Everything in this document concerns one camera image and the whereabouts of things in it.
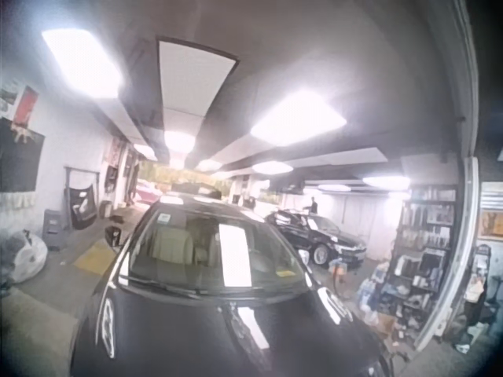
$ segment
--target yellow floor mat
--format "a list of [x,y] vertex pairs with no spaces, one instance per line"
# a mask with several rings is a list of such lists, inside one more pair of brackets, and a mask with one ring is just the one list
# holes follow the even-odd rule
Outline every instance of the yellow floor mat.
[[103,241],[97,241],[73,265],[79,269],[97,275],[103,275],[110,266],[116,253]]

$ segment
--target red car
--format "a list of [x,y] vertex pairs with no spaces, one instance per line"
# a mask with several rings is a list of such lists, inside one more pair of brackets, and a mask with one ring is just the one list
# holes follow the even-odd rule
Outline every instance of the red car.
[[154,186],[153,183],[144,180],[138,180],[136,184],[136,195],[134,201],[139,203],[152,204],[155,203],[161,196],[163,192]]

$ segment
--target sticker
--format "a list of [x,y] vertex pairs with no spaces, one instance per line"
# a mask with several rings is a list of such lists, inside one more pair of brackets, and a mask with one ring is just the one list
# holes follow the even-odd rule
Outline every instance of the sticker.
[[276,275],[279,277],[289,277],[289,276],[295,276],[295,273],[290,271],[289,269],[285,269],[283,271],[276,271]]
[[159,217],[157,218],[157,223],[159,224],[167,224],[171,220],[171,215],[170,214],[160,214]]

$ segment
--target rearview mirror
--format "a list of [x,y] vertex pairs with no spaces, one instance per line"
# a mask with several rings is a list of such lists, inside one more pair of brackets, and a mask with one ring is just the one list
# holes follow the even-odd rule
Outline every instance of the rearview mirror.
[[105,240],[107,244],[114,250],[114,252],[119,252],[120,250],[120,235],[122,230],[116,226],[110,225],[105,228]]
[[310,257],[309,251],[299,249],[299,255],[304,265],[307,265],[307,263],[309,263],[309,257]]

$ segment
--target black sedan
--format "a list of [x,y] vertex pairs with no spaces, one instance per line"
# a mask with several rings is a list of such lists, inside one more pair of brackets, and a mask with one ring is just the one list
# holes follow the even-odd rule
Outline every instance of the black sedan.
[[71,375],[389,375],[379,339],[253,212],[164,196],[117,246],[73,341]]
[[297,250],[310,253],[310,260],[326,267],[341,258],[348,265],[357,265],[365,258],[367,246],[356,236],[342,232],[330,219],[315,214],[279,210],[266,217]]

